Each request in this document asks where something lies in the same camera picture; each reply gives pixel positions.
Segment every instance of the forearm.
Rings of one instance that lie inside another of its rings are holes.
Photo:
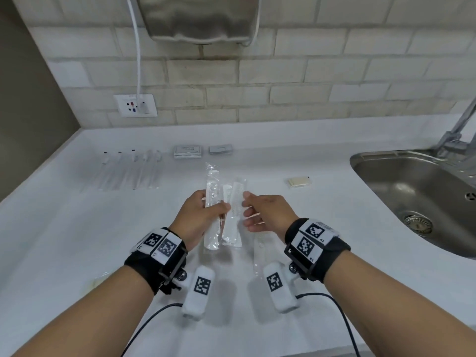
[[[153,297],[136,271],[121,267],[13,357],[119,357]]]
[[[476,332],[351,252],[324,285],[377,356],[473,356]]]

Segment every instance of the person's left hand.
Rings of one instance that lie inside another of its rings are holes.
[[[218,203],[205,208],[205,201],[202,201],[205,192],[205,190],[194,192],[182,205],[174,222],[169,227],[184,241],[189,252],[199,244],[202,235],[212,222],[230,210],[228,203]]]

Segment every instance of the wall socket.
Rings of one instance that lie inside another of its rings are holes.
[[[155,106],[154,96],[152,94],[141,94],[145,113],[139,112],[137,104],[137,95],[114,95],[120,115],[123,118],[153,118],[157,117],[157,107]]]

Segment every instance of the white power cord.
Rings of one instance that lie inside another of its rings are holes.
[[[261,18],[261,4],[262,4],[262,1],[263,0],[258,0],[258,17],[256,18],[256,28],[255,28],[255,33],[253,35],[253,39],[251,39],[251,41],[248,44],[246,44],[246,45],[243,44],[245,47],[253,45],[253,43],[256,41],[256,39],[258,37],[259,23],[261,22],[260,18]]]
[[[139,29],[137,27],[136,15],[134,13],[134,9],[132,8],[132,2],[127,0],[127,5],[129,6],[130,18],[132,19],[132,26],[134,27],[134,36],[136,38],[136,50],[137,50],[137,92],[136,92],[136,102],[137,102],[137,109],[139,114],[147,114],[146,103],[142,101],[141,98],[141,69],[140,69],[140,40],[139,40]]]

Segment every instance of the tile wall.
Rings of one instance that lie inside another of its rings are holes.
[[[158,118],[121,118],[135,93],[124,0],[14,0],[86,128],[462,112],[476,95],[476,0],[263,0],[248,48],[156,43],[144,93]]]

